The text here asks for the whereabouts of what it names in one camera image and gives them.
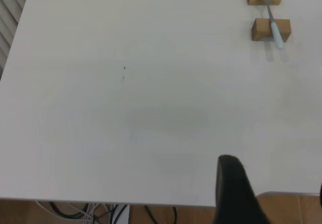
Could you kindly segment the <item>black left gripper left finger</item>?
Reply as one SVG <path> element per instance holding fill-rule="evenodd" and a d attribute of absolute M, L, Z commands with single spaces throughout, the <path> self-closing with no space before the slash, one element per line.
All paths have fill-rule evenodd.
<path fill-rule="evenodd" d="M 220 155 L 217 162 L 214 223 L 269 223 L 240 160 Z"/>

